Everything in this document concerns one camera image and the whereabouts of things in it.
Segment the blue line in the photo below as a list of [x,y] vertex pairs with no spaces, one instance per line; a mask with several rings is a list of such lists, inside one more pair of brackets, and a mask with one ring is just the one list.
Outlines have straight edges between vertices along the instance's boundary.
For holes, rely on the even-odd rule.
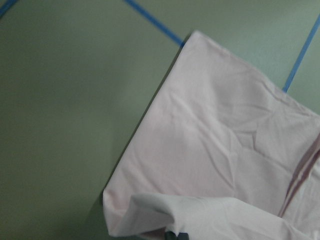
[[300,66],[300,64],[302,62],[302,59],[304,58],[304,56],[306,54],[306,51],[307,51],[307,49],[308,49],[308,47],[309,47],[309,45],[310,45],[310,43],[312,41],[312,38],[315,36],[319,26],[320,26],[320,14],[319,14],[318,18],[316,19],[316,21],[315,21],[315,23],[314,23],[314,25],[313,25],[310,33],[309,33],[309,36],[305,40],[305,43],[304,43],[304,45],[303,45],[303,47],[302,47],[302,49],[300,51],[300,54],[299,54],[298,58],[296,59],[294,65],[293,65],[293,68],[292,68],[292,70],[291,70],[291,72],[290,72],[290,74],[288,76],[288,79],[285,82],[284,87],[282,88],[282,90],[284,92],[288,91],[288,89],[289,89],[289,87],[290,87],[290,85],[291,85],[291,83],[292,83],[292,81],[293,81],[293,79],[294,79],[294,77],[296,75],[296,72],[297,72],[297,70],[298,70],[298,68],[299,68],[299,66]]
[[5,13],[17,2],[18,0],[7,0],[1,7],[0,7],[0,19],[5,15]]
[[169,30],[163,23],[158,21],[154,16],[152,16],[147,10],[145,10],[142,6],[140,6],[134,0],[124,0],[127,4],[133,7],[137,12],[139,12],[142,16],[148,19],[153,25],[155,25],[159,30],[161,30],[164,34],[166,34],[169,38],[171,38],[176,44],[182,48],[185,43],[182,41],[177,35],[175,35],[172,31]]

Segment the white fabric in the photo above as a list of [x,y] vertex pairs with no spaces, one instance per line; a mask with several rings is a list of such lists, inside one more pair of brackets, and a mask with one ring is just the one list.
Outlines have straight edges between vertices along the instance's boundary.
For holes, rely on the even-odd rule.
[[319,133],[320,116],[196,31],[103,192],[109,234],[319,240]]

